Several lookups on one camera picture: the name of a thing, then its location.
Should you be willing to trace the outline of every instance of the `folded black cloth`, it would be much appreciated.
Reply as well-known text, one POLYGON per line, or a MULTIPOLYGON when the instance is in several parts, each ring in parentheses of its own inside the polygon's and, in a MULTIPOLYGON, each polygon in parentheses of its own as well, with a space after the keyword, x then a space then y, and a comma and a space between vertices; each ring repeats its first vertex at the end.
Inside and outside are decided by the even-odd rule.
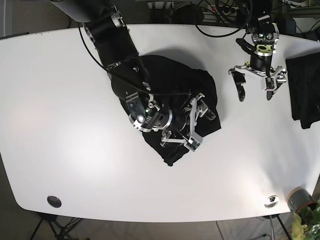
POLYGON ((292 118, 303 129, 320 120, 320 52, 286 60, 292 118))
MULTIPOLYGON (((205 137, 221 128, 219 115, 217 113, 217 92, 214 79, 204 70, 192 69, 180 62, 157 55, 146 55, 141 57, 145 68, 149 71, 149 84, 153 91, 158 93, 187 92, 203 93, 203 99, 210 110, 216 115, 214 120, 205 117, 197 119, 196 133, 205 137)), ((186 101, 185 95, 167 96, 173 114, 179 111, 186 101)), ((123 100, 120 100, 124 110, 129 113, 123 100)), ((168 166, 172 166, 189 150, 179 143, 168 143, 161 147, 162 131, 143 132, 144 140, 157 151, 168 166)))

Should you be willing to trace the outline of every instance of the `round grommet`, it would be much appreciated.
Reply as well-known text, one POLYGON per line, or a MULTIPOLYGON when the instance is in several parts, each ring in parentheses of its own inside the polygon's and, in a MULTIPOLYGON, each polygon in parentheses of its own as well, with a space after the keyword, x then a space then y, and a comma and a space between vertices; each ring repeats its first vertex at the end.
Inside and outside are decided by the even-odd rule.
POLYGON ((275 205, 277 205, 279 202, 278 196, 270 196, 267 198, 267 200, 264 202, 264 206, 267 209, 273 208, 275 205))
POLYGON ((61 207, 61 201, 56 196, 48 196, 46 200, 48 201, 51 207, 54 207, 54 208, 61 207))

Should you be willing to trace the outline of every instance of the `potted plant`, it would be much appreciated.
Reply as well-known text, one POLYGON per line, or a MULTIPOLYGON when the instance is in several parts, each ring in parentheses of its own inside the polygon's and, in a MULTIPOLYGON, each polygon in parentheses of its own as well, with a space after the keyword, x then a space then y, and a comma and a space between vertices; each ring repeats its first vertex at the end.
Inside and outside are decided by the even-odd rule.
POLYGON ((292 240, 320 240, 320 201, 299 187, 289 194, 287 203, 293 212, 292 240))

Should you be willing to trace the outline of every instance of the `green leaf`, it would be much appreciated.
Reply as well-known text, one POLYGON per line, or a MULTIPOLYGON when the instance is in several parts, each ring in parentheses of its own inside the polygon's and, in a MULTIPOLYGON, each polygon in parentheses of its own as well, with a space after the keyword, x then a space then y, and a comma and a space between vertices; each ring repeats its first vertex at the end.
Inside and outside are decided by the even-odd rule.
POLYGON ((297 221, 293 221, 292 234, 296 238, 302 237, 304 235, 304 227, 301 225, 301 223, 298 223, 297 221))
POLYGON ((301 221, 302 221, 301 217, 294 212, 293 213, 293 222, 301 224, 301 221))
POLYGON ((292 237, 292 240, 305 240, 306 239, 306 236, 299 236, 299 237, 292 237))
POLYGON ((320 208, 316 208, 315 210, 313 210, 312 217, 316 223, 320 222, 320 208))
POLYGON ((320 237, 320 224, 313 225, 311 230, 309 231, 311 236, 315 236, 316 238, 320 237))
POLYGON ((309 206, 304 206, 301 208, 300 215, 303 219, 306 219, 308 217, 312 216, 312 210, 309 206))

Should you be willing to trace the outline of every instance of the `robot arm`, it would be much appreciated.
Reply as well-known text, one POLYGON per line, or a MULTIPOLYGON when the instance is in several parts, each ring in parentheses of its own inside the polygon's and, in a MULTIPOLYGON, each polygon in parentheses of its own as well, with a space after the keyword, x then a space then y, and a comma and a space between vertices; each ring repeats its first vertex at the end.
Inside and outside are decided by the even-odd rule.
POLYGON ((195 132, 197 118, 206 116, 213 120, 216 117, 201 99, 204 95, 186 93, 184 116, 176 117, 165 94, 153 92, 148 70, 115 6, 102 5, 93 0, 51 2, 77 22, 83 23, 103 67, 110 75, 113 92, 125 102, 130 112, 129 120, 133 127, 145 133, 162 131, 162 147, 176 143, 195 151, 202 143, 202 137, 195 132), (181 134, 182 139, 170 138, 171 132, 182 130, 187 132, 186 136, 181 134))
POLYGON ((275 69, 271 66, 272 57, 276 53, 276 46, 279 41, 279 30, 277 25, 272 22, 270 17, 272 8, 268 8, 268 6, 268 1, 259 1, 259 3, 255 2, 254 4, 253 12, 255 16, 248 26, 253 45, 246 42, 244 37, 236 39, 240 47, 250 55, 250 61, 229 70, 229 74, 234 79, 240 102, 243 102, 246 96, 243 87, 243 84, 246 83, 245 74, 260 79, 261 88, 266 91, 267 100, 270 100, 279 87, 287 81, 285 68, 278 66, 275 69))

